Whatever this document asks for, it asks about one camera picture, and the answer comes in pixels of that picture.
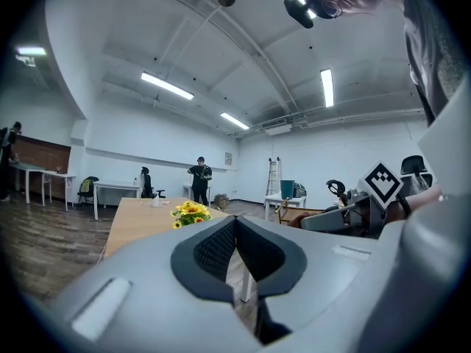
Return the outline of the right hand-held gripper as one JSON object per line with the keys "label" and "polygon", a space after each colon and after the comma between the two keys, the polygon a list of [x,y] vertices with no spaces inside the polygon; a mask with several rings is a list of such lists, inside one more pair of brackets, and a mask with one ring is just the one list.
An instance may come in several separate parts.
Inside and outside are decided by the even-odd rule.
{"label": "right hand-held gripper", "polygon": [[333,206],[301,220],[312,232],[351,232],[360,225],[361,235],[377,238],[385,226],[387,207],[397,199],[403,181],[383,162],[377,161],[347,192],[347,207]]}

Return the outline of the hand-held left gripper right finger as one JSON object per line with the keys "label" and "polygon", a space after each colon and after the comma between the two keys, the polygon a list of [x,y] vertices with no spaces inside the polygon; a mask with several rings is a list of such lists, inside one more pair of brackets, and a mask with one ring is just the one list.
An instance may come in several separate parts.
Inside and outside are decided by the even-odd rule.
{"label": "hand-held left gripper right finger", "polygon": [[258,286],[258,325],[237,340],[237,353],[366,353],[401,233],[399,222],[373,240],[238,218],[238,253]]}

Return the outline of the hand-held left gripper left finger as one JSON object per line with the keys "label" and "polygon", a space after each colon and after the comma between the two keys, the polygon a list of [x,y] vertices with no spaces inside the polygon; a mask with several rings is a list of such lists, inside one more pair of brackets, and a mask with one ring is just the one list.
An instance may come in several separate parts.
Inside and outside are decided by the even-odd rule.
{"label": "hand-held left gripper left finger", "polygon": [[70,283],[42,312],[67,352],[256,353],[225,272],[232,217],[127,244]]}

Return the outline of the brown cloth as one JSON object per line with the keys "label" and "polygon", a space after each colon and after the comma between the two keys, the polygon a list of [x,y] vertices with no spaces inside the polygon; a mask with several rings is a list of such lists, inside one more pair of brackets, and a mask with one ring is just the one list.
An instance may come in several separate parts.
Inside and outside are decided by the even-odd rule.
{"label": "brown cloth", "polygon": [[301,222],[304,218],[308,218],[308,217],[311,217],[311,216],[315,216],[315,213],[303,213],[303,214],[300,214],[298,215],[297,217],[295,217],[294,219],[292,219],[291,221],[288,222],[288,225],[290,227],[294,227],[294,228],[298,228],[300,229],[301,228]]}

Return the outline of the yellow sunflower bouquet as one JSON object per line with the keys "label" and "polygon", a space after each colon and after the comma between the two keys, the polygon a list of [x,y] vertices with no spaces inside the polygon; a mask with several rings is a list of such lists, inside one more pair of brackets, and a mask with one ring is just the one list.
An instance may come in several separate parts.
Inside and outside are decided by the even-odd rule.
{"label": "yellow sunflower bouquet", "polygon": [[191,201],[186,201],[182,205],[176,206],[176,209],[171,211],[171,216],[175,218],[173,223],[174,229],[180,229],[190,224],[212,219],[209,209],[205,205]]}

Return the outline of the person's right forearm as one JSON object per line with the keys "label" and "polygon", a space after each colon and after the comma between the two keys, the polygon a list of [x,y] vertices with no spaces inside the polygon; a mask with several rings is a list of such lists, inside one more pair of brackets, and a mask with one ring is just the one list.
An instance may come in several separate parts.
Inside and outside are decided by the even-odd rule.
{"label": "person's right forearm", "polygon": [[442,190],[439,184],[435,183],[430,188],[424,190],[421,193],[397,199],[386,209],[385,224],[389,224],[394,221],[406,220],[414,211],[427,204],[437,201],[441,194]]}

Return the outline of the plastic-wrapped black office chair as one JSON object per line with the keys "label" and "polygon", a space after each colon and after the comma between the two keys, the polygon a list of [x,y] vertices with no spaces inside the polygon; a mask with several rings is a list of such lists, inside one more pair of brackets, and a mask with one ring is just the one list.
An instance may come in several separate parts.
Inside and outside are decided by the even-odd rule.
{"label": "plastic-wrapped black office chair", "polygon": [[345,186],[342,182],[336,179],[331,179],[326,182],[326,185],[329,191],[335,196],[337,196],[338,198],[344,198],[346,196]]}

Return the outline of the small white table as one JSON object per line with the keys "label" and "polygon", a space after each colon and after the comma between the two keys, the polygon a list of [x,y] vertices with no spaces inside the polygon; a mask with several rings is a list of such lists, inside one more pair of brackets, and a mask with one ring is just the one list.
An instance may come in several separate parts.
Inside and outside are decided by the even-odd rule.
{"label": "small white table", "polygon": [[[288,206],[306,208],[306,199],[307,199],[306,196],[303,196],[300,198],[288,199]],[[285,199],[282,199],[281,193],[276,193],[276,194],[265,196],[264,197],[264,207],[265,207],[264,219],[266,221],[269,220],[271,204],[282,205],[285,201],[286,201]]]}

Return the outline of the metal ladder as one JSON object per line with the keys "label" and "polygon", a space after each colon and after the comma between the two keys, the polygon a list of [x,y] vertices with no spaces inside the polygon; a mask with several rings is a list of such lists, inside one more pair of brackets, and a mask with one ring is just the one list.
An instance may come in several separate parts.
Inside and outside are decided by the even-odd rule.
{"label": "metal ladder", "polygon": [[269,158],[268,176],[266,183],[266,195],[273,195],[280,192],[280,158],[274,160]]}

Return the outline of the black office chair with headrest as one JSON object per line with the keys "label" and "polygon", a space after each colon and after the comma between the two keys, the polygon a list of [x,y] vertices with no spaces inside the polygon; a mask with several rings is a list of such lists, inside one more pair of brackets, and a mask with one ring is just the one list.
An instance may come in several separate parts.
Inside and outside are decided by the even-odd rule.
{"label": "black office chair with headrest", "polygon": [[400,167],[401,180],[404,185],[416,185],[419,188],[429,188],[432,185],[433,176],[425,166],[421,155],[412,155],[402,161]]}

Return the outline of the ceiling air conditioner unit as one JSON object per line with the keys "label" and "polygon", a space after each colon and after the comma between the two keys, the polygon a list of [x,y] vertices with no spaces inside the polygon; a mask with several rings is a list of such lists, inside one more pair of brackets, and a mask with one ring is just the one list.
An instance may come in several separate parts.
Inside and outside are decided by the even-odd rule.
{"label": "ceiling air conditioner unit", "polygon": [[290,132],[292,130],[291,124],[283,124],[278,126],[271,126],[269,128],[265,128],[264,132],[270,136],[275,135],[282,135]]}

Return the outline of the black chair with yellow vest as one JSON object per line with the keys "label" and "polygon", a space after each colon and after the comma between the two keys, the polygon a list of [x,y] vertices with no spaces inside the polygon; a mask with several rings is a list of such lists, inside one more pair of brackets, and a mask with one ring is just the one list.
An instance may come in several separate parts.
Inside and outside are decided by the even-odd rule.
{"label": "black chair with yellow vest", "polygon": [[93,204],[95,201],[99,202],[98,196],[94,196],[93,193],[94,184],[98,181],[99,178],[94,176],[87,177],[82,181],[79,192],[77,193],[79,197],[78,205]]}

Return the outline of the green-topped white table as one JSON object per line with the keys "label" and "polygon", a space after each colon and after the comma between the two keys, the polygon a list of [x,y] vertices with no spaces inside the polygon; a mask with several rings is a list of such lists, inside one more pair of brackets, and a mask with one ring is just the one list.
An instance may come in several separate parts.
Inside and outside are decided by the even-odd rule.
{"label": "green-topped white table", "polygon": [[36,165],[30,165],[27,163],[13,162],[12,160],[10,161],[10,166],[15,169],[15,190],[18,192],[20,191],[21,172],[22,171],[24,172],[25,199],[26,199],[26,204],[30,204],[30,194],[29,194],[30,174],[31,173],[42,174],[45,171],[45,169]]}

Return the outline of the person's dark printed t-shirt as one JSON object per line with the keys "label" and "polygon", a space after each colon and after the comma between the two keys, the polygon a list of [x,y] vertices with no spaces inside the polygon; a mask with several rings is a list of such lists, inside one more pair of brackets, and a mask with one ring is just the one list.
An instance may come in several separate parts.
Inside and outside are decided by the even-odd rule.
{"label": "person's dark printed t-shirt", "polygon": [[404,0],[403,17],[411,79],[431,125],[461,85],[469,62],[432,0]]}

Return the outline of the wooden cart with gold frame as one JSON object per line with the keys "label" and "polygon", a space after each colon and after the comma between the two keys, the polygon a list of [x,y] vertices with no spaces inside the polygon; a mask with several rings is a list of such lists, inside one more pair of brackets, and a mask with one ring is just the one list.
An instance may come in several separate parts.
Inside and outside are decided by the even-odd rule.
{"label": "wooden cart with gold frame", "polygon": [[293,203],[292,200],[285,199],[277,208],[276,214],[280,224],[288,225],[306,212],[301,204]]}

